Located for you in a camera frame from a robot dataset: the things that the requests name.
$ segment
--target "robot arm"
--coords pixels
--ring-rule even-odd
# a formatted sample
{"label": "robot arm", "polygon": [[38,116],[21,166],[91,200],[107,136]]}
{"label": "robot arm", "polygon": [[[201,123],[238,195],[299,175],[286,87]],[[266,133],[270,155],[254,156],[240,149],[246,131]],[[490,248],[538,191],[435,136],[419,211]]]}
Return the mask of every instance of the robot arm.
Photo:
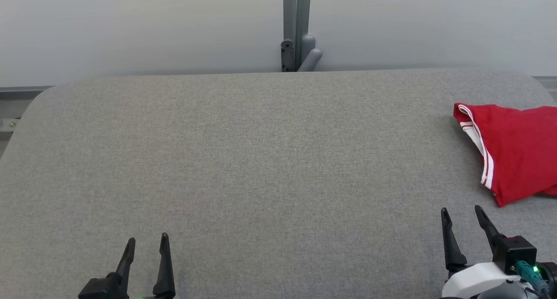
{"label": "robot arm", "polygon": [[443,297],[468,299],[552,299],[557,295],[557,265],[536,262],[537,249],[524,237],[506,237],[495,228],[481,206],[476,216],[493,253],[493,261],[467,266],[452,231],[446,208],[441,210],[443,245],[448,280]]}
{"label": "robot arm", "polygon": [[[90,279],[77,296],[79,299],[128,299],[128,277],[130,265],[134,261],[135,238],[128,240],[128,245],[115,272],[104,279]],[[157,299],[173,299],[176,295],[174,274],[172,271],[171,246],[167,233],[161,237],[161,265],[153,295]]]}

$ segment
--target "white stripe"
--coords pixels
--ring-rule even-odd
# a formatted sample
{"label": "white stripe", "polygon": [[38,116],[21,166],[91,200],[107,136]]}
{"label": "white stripe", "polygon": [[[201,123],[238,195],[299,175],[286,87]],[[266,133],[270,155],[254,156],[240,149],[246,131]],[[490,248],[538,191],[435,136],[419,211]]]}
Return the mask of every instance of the white stripe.
{"label": "white stripe", "polygon": [[474,118],[473,118],[473,114],[472,111],[470,111],[465,105],[459,104],[458,105],[458,110],[461,111],[462,113],[465,113],[468,117],[470,117],[471,122],[461,122],[460,126],[469,126],[472,125],[474,128],[474,131],[472,131],[469,128],[463,128],[464,131],[466,132],[466,134],[468,134],[468,136],[470,136],[470,138],[472,139],[472,141],[474,142],[474,144],[478,147],[479,151],[481,152],[482,156],[483,156],[483,174],[482,174],[482,184],[485,182],[485,186],[489,189],[491,189],[492,186],[492,182],[493,182],[493,168],[495,166],[495,164],[493,163],[493,158],[491,157],[491,154],[488,152],[483,139],[482,139],[482,134],[480,132],[480,128],[477,126],[477,124],[474,122]]}

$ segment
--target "gray fabric surface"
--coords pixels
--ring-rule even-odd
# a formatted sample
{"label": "gray fabric surface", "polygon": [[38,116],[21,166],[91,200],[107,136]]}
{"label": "gray fabric surface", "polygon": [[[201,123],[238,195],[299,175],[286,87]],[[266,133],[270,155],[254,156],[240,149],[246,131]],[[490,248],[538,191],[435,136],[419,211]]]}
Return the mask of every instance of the gray fabric surface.
{"label": "gray fabric surface", "polygon": [[557,198],[497,208],[453,103],[553,105],[478,69],[114,77],[39,95],[0,160],[0,293],[75,298],[169,233],[179,298],[436,298],[440,209],[470,263],[474,204],[557,261]]}

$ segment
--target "gray table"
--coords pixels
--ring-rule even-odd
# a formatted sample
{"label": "gray table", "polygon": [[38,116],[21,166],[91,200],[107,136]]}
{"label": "gray table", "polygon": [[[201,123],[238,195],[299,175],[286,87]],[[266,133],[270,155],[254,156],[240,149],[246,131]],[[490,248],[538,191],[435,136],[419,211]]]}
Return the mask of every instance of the gray table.
{"label": "gray table", "polygon": [[557,261],[557,199],[497,208],[453,103],[553,105],[479,69],[114,77],[30,105],[0,161],[0,293],[75,298],[137,239],[129,294],[168,232],[179,298],[436,298],[440,209],[490,259],[474,204]]}

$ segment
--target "metal pole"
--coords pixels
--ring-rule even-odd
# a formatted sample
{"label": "metal pole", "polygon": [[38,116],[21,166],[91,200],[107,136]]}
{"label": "metal pole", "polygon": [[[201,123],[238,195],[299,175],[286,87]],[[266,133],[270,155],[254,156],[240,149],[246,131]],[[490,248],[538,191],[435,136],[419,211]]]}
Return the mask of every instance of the metal pole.
{"label": "metal pole", "polygon": [[296,0],[282,0],[284,41],[281,43],[282,71],[296,71],[296,53],[294,41],[296,40]]}
{"label": "metal pole", "polygon": [[301,65],[302,37],[308,34],[310,23],[310,0],[296,0],[296,40],[295,47],[295,68]]}

